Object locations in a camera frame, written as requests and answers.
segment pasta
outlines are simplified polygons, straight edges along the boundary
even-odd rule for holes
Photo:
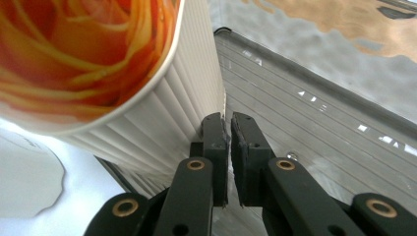
[[[178,8],[179,0],[0,1],[0,103],[53,122],[112,111],[162,64]]]

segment white surface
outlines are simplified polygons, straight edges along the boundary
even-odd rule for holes
[[[0,217],[33,217],[56,202],[64,168],[48,147],[0,129],[0,152]]]
[[[3,120],[0,128],[26,134]],[[0,218],[0,235],[83,235],[102,205],[123,189],[90,153],[52,138],[31,137],[45,143],[61,160],[66,171],[63,192],[55,205],[35,217]]]

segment white paper cup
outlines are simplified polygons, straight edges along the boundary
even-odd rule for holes
[[[182,0],[170,51],[130,100],[88,124],[52,136],[122,167],[169,182],[200,137],[201,122],[224,113],[225,92],[205,0]]]

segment metal rim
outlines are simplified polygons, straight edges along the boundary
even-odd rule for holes
[[[200,160],[191,160],[187,163],[187,167],[191,170],[201,170],[205,167],[205,163]]]
[[[279,161],[276,162],[276,166],[278,166],[279,168],[281,168],[283,170],[293,170],[293,169],[295,169],[294,163],[292,163],[289,160],[279,160]]]
[[[386,210],[377,208],[377,205],[383,206]],[[394,207],[381,200],[369,199],[366,201],[366,206],[374,213],[386,218],[395,218],[398,215]]]
[[[126,209],[121,208],[121,205],[130,205],[130,207],[127,207]],[[119,202],[117,202],[117,204],[115,204],[113,206],[113,214],[118,216],[118,217],[126,217],[128,215],[131,215],[132,213],[134,213],[137,209],[139,208],[139,204],[136,200],[134,199],[124,199],[121,200]]]

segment ribbed metal surface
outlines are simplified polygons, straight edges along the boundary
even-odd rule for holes
[[[219,34],[216,45],[228,122],[232,111],[253,116],[276,155],[296,153],[328,193],[344,202],[374,192],[417,213],[415,126],[406,131],[399,118],[320,84],[315,75],[235,33]]]

